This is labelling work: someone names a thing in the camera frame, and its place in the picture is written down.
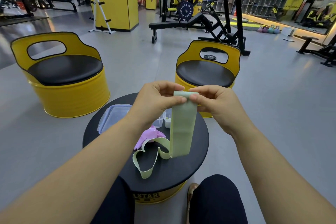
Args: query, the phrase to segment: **hand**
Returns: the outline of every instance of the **hand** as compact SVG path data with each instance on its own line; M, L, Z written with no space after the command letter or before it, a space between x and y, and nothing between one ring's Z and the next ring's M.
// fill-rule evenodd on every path
M128 116L139 119L137 122L144 130L149 129L166 109L187 101L185 97L173 96L175 90L184 90L184 87L168 81L146 83L139 91Z
M189 91L199 93L189 97L192 102L201 105L197 111L210 112L226 133L232 135L252 124L232 89L206 85L191 88Z

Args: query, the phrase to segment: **chair backrest hole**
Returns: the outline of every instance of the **chair backrest hole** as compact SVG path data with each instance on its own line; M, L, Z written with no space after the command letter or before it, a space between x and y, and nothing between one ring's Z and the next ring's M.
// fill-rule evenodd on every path
M225 64L228 61L227 52L213 47L205 47L199 54L202 59L215 60L221 64Z
M51 55L62 54L66 51L65 45L60 41L43 41L28 47L27 53L33 60Z

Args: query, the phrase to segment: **brown shoe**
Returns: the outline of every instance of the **brown shoe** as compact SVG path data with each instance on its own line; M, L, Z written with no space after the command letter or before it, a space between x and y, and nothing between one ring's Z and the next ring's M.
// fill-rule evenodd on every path
M189 186L188 194L187 194L187 224L189 224L189 210L190 210L190 201L193 196L194 190L198 187L197 183L192 183Z

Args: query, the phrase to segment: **yellow barrel chair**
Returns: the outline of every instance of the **yellow barrel chair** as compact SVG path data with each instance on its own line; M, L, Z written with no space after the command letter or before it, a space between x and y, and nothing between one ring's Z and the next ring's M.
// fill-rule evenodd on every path
M33 59L33 44L59 41L65 52ZM110 91L99 52L72 32L52 32L18 38L11 48L19 67L51 116L73 118L107 103Z
M227 54L225 64L201 57L201 51L222 52ZM240 70L240 51L227 44L212 41L194 40L182 53L176 63L175 82L185 87L185 91L203 85L219 85L232 88ZM208 112L200 112L203 118L212 117Z

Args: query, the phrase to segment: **chair backrest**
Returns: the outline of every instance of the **chair backrest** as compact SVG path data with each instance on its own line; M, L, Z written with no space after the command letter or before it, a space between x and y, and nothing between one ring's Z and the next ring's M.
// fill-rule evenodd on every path
M218 61L208 60L201 57L201 51L204 48L216 48L220 51L224 51L227 53L227 62L220 63ZM182 62L189 61L189 60L204 60L207 62L216 63L229 69L233 75L236 77L240 70L240 51L238 48L233 47L228 44L221 44L212 41L204 41L204 40L194 40L190 43L188 49L182 53L176 63L176 67L181 64Z
M28 54L28 48L36 43L58 41L64 44L65 52L49 55L40 59L32 59ZM102 60L99 52L92 46L84 44L73 32L51 32L20 37L10 44L15 60L19 67L27 70L35 63L54 56L63 55L87 55Z

